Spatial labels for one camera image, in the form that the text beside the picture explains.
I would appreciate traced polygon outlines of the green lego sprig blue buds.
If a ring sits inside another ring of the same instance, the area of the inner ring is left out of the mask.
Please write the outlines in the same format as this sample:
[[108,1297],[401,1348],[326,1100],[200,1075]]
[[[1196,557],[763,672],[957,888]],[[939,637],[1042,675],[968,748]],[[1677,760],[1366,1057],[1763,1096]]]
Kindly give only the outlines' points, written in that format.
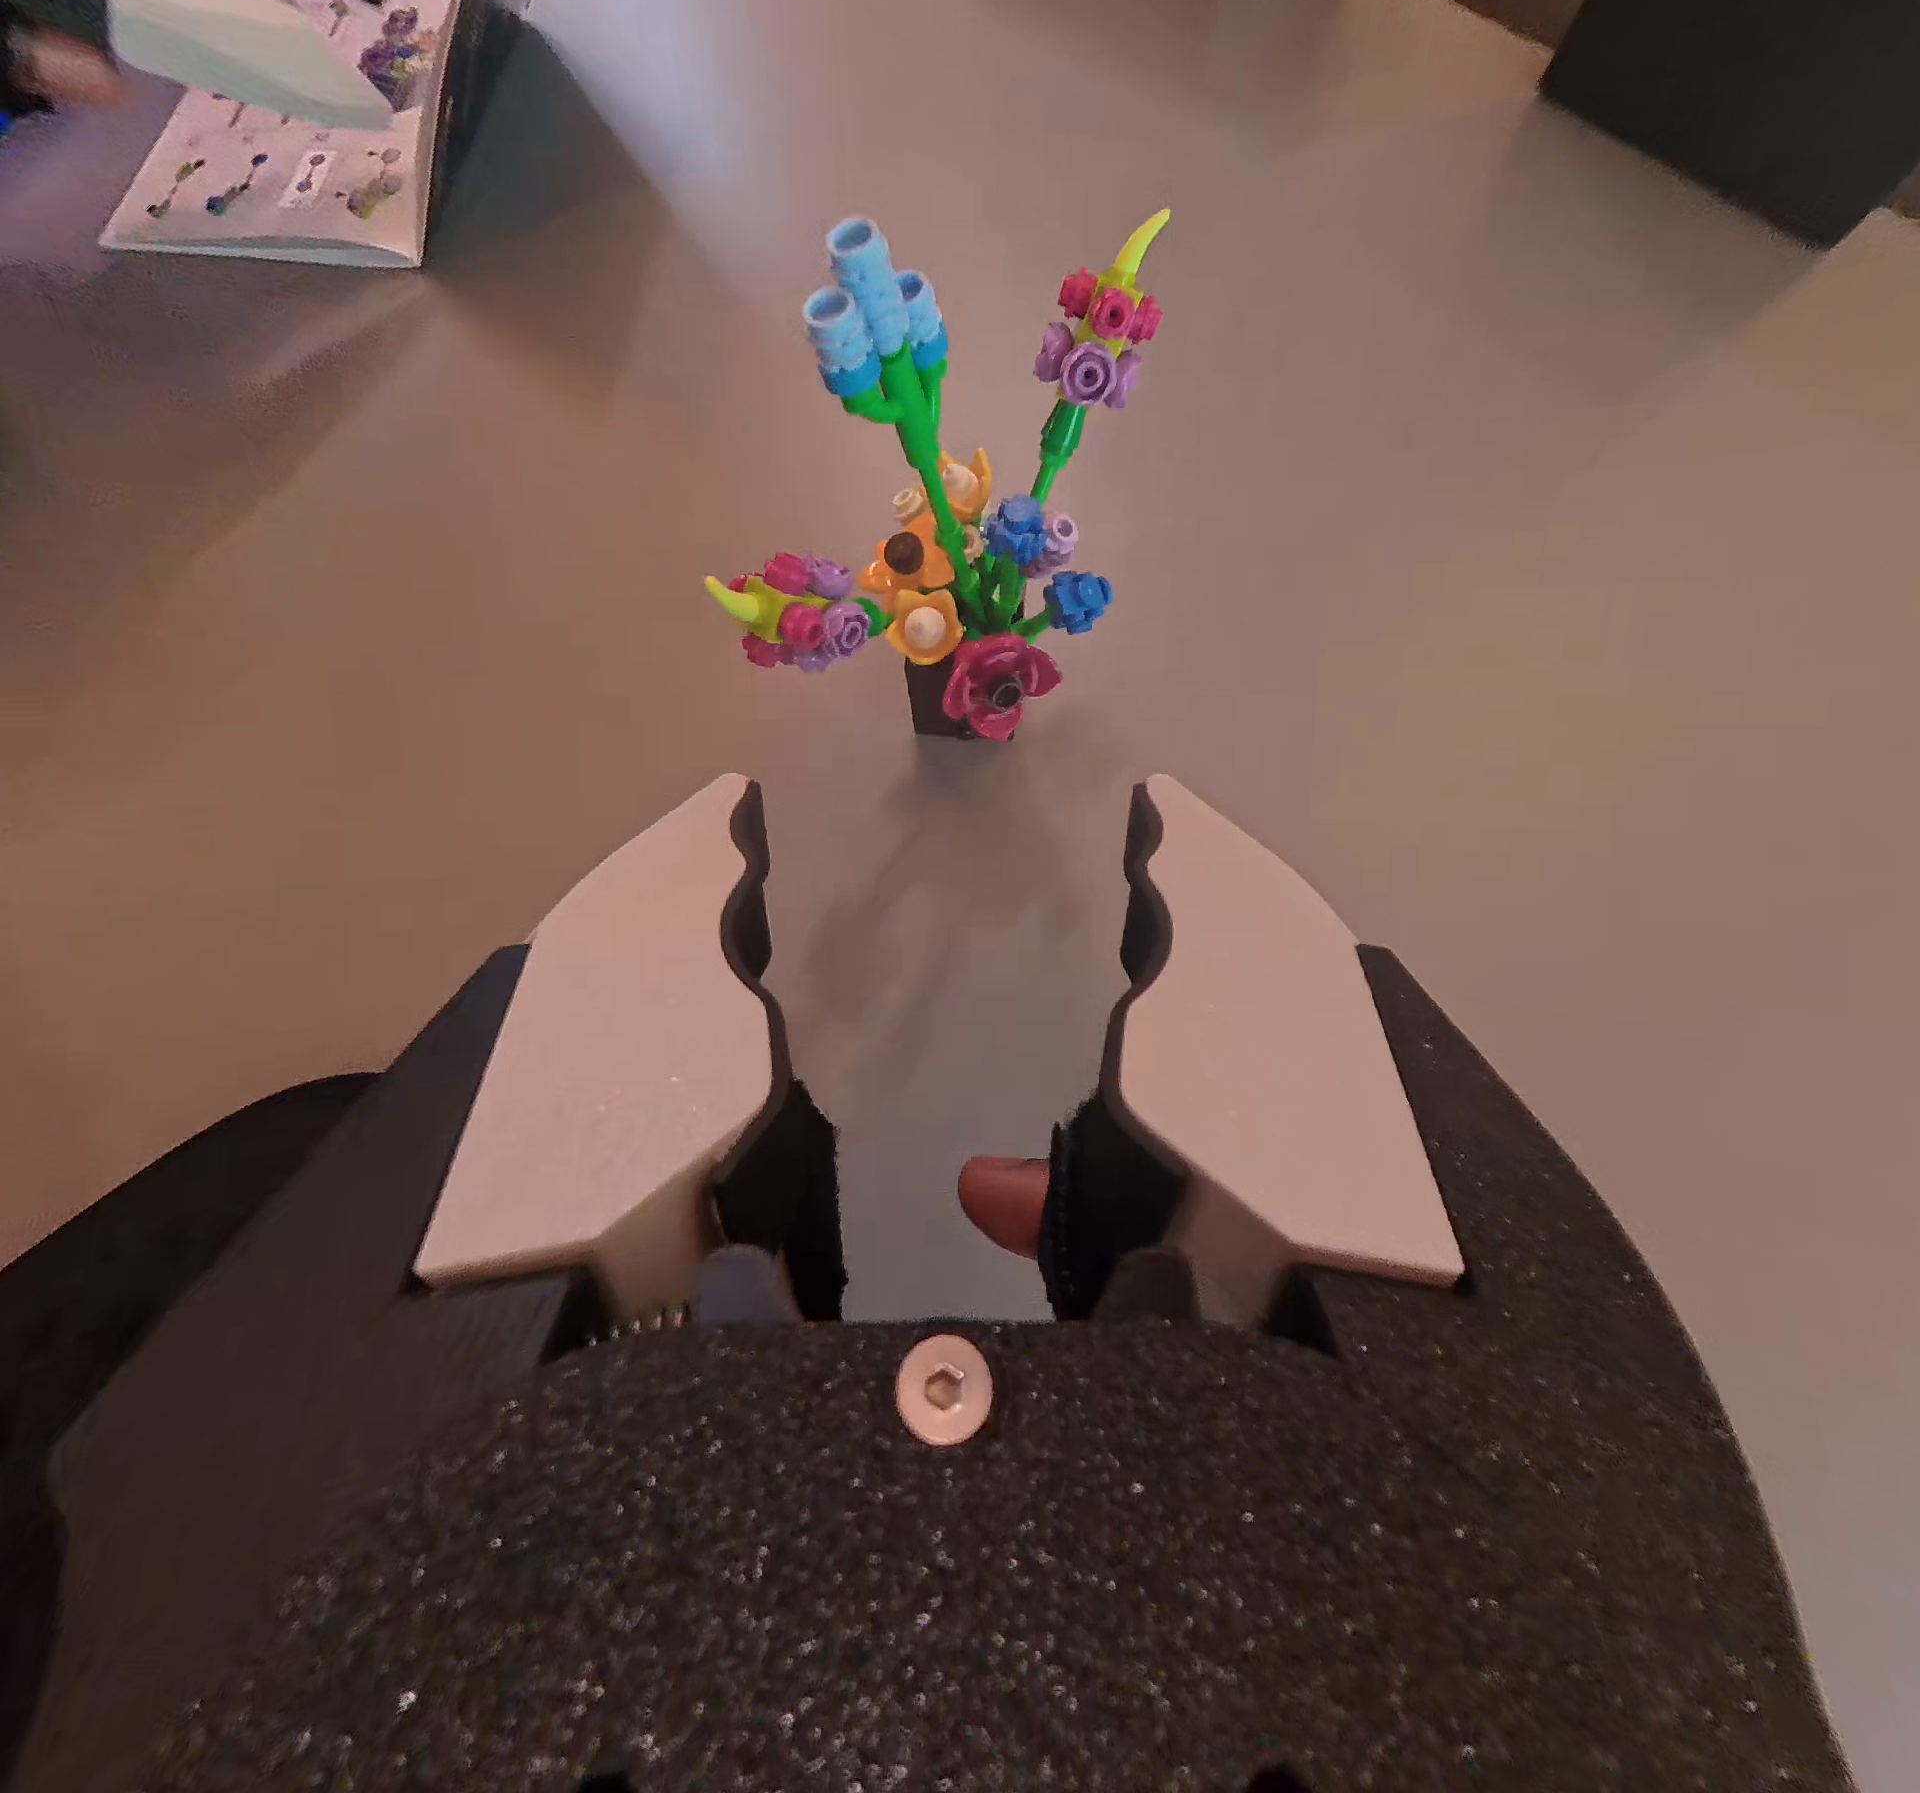
[[887,235],[866,215],[832,226],[826,247],[832,280],[803,307],[823,383],[849,414],[894,428],[924,484],[962,621],[978,631],[989,619],[980,573],[967,559],[945,479],[948,328],[934,286],[918,269],[896,269]]

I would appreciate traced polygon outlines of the person's right hand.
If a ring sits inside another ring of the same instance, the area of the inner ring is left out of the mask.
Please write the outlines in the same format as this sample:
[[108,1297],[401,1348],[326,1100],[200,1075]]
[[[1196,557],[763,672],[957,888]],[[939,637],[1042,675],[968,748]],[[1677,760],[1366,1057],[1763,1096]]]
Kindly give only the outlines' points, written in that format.
[[1038,1258],[1050,1167],[1038,1157],[971,1157],[957,1195],[972,1229],[996,1248]]

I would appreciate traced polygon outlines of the lego instruction booklet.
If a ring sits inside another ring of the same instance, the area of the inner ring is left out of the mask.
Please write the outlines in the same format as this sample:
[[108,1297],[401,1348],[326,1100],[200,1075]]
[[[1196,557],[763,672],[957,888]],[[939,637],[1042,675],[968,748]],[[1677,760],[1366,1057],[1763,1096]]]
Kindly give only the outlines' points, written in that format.
[[189,89],[105,247],[420,267],[531,0],[288,2],[383,93],[389,119],[316,126]]

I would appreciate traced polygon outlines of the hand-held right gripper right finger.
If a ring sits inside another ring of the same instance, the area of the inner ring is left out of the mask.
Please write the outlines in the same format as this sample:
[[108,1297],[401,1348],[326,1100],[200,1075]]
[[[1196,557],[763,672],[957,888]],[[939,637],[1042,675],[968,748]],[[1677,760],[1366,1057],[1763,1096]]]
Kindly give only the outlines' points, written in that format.
[[1468,1263],[1352,930],[1165,773],[1127,820],[1127,986],[1053,1134],[1054,1314],[1320,1325],[1320,1272],[1456,1290]]

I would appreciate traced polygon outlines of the black rectangular block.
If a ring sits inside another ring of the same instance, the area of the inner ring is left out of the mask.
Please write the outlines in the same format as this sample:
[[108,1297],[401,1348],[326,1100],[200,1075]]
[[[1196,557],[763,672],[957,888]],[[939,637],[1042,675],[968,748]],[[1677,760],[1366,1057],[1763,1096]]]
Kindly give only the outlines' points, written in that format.
[[1585,0],[1541,91],[1830,247],[1916,169],[1919,0]]

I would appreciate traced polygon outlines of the lego flower bouquet model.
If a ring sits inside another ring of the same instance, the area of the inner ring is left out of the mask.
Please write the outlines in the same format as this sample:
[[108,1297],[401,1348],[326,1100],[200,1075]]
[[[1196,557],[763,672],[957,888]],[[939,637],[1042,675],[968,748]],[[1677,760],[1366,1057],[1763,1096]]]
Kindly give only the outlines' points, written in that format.
[[[1144,349],[1165,325],[1163,304],[1142,285],[1142,262],[1171,215],[1167,207],[1153,211],[1105,267],[1082,266],[1062,280],[1059,317],[1049,321],[1032,367],[1050,391],[1050,409],[1027,490],[1000,492],[984,449],[959,458],[941,417],[945,486],[989,612],[978,631],[962,621],[929,494],[901,449],[913,482],[896,494],[892,529],[862,566],[780,550],[732,580],[706,580],[754,667],[823,675],[882,643],[901,656],[916,735],[993,745],[1014,739],[1031,705],[1062,680],[1045,637],[1088,634],[1112,608],[1112,582],[1077,566],[1082,530],[1050,504],[1050,494],[1079,457],[1090,418],[1123,411],[1139,391]],[[892,427],[875,427],[901,444]]]

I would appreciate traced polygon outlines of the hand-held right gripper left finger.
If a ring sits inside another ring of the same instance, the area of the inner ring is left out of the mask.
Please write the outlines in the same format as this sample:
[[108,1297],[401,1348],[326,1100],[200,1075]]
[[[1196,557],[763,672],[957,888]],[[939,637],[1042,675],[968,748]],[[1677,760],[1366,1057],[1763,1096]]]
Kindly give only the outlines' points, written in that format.
[[763,792],[724,773],[534,928],[414,1272],[586,1267],[624,1319],[686,1301],[709,1253],[785,1267],[842,1312],[836,1132],[795,1075],[773,960]]

